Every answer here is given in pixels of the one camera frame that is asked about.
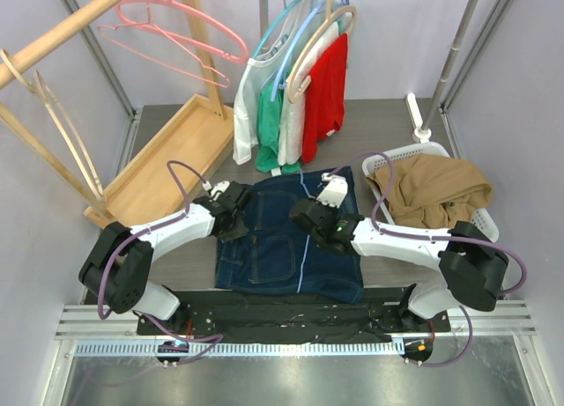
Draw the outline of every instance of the black mounting plate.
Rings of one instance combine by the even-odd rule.
[[[388,342],[389,332],[429,332],[428,323],[414,330],[386,327],[390,324],[385,316],[398,310],[404,290],[367,288],[358,305],[308,294],[261,296],[221,290],[174,294],[189,305],[194,336],[222,333],[223,343],[375,343]],[[435,332],[450,331],[446,313],[437,314],[433,324]],[[160,331],[145,321],[139,322],[137,333],[156,336]]]

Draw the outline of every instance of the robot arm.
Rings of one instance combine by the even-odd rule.
[[[316,244],[345,255],[384,256],[438,271],[433,280],[414,284],[404,296],[402,321],[422,322],[454,306],[480,311],[494,310],[508,257],[492,249],[452,241],[433,241],[434,236],[460,236],[487,240],[471,223],[458,222],[452,230],[426,230],[386,225],[380,229],[404,233],[397,237],[376,229],[370,218],[341,216],[338,208],[345,199],[347,183],[338,175],[323,175],[327,186],[317,198],[302,199],[291,212],[292,220],[312,236]],[[420,240],[409,235],[422,236]]]
[[[188,213],[181,210],[131,228],[114,222],[102,231],[78,278],[90,292],[98,295],[108,259],[124,240],[147,227],[152,229],[171,218],[184,216],[131,242],[122,252],[121,261],[111,269],[104,296],[104,303],[117,314],[133,309],[165,321],[170,328],[179,328],[185,322],[185,308],[166,287],[148,281],[152,263],[192,240],[214,235],[230,241],[243,236],[248,230],[240,211],[249,199],[249,191],[241,184],[223,181],[210,190],[209,196],[197,198]]]
[[[437,277],[424,284],[414,284],[405,291],[400,304],[400,319],[421,323],[439,312],[460,304],[480,311],[492,311],[501,290],[508,265],[507,256],[492,249],[452,241],[433,241],[434,236],[478,238],[487,240],[470,223],[457,223],[455,228],[425,230],[379,224],[380,229],[413,235],[428,240],[390,236],[375,228],[370,219],[359,215],[341,215],[339,206],[347,193],[346,180],[325,174],[328,182],[317,198],[302,199],[291,211],[292,220],[312,236],[316,244],[342,255],[384,256],[438,271]],[[168,288],[148,281],[153,262],[165,253],[210,235],[223,241],[247,234],[241,211],[250,198],[241,184],[221,182],[197,198],[189,207],[149,224],[127,228],[120,223],[108,225],[80,270],[80,282],[98,295],[103,271],[110,255],[133,233],[153,229],[130,243],[119,263],[111,269],[104,303],[122,314],[135,310],[164,321],[172,330],[186,321],[186,307]],[[171,218],[178,219],[160,229],[156,227]]]

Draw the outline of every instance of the red shirt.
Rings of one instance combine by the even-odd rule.
[[[309,163],[317,153],[317,141],[343,127],[348,35],[343,33],[321,55],[309,72],[301,159]]]

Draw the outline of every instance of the wooden rack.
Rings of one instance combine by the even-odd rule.
[[[53,29],[43,34],[11,58],[17,71],[23,73],[33,67],[73,35],[92,23],[121,0],[93,0],[71,14]],[[200,0],[182,0],[201,10]],[[208,43],[205,23],[187,16],[191,37]],[[197,50],[204,66],[213,67],[209,53]],[[215,75],[202,68],[205,78]],[[0,65],[0,89],[8,85],[14,75]],[[182,204],[182,195],[168,174],[166,163],[178,159],[192,165],[209,177],[230,152],[234,135],[233,110],[223,105],[219,88],[206,84],[208,97],[195,95],[178,111],[147,146],[120,172],[105,189],[102,202],[66,168],[41,141],[2,103],[0,118],[32,151],[44,159],[61,177],[82,195],[90,207],[85,215],[94,223],[105,226],[119,220],[124,225],[137,225],[164,217]],[[185,188],[192,196],[199,191],[193,175],[182,174]]]

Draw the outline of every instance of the plastic basket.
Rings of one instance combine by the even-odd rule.
[[[392,149],[391,151],[385,151],[392,160],[397,161],[399,159],[410,158],[418,153],[428,153],[430,155],[442,155],[443,157],[450,157],[449,153],[439,144],[435,142],[427,142],[425,144],[410,144],[409,146],[403,146],[401,148]],[[374,173],[375,170],[381,166],[386,165],[386,160],[379,155],[375,155],[370,158],[366,158],[362,163],[362,172],[367,177]],[[370,185],[376,199],[380,199],[380,192],[374,185]],[[390,224],[395,224],[394,219],[391,217],[390,212],[385,204],[382,205],[382,212],[384,217],[388,220]],[[490,214],[487,210],[482,208],[474,212],[471,222],[480,229],[480,231],[487,236],[491,241],[497,241],[500,237],[500,231],[495,225]]]

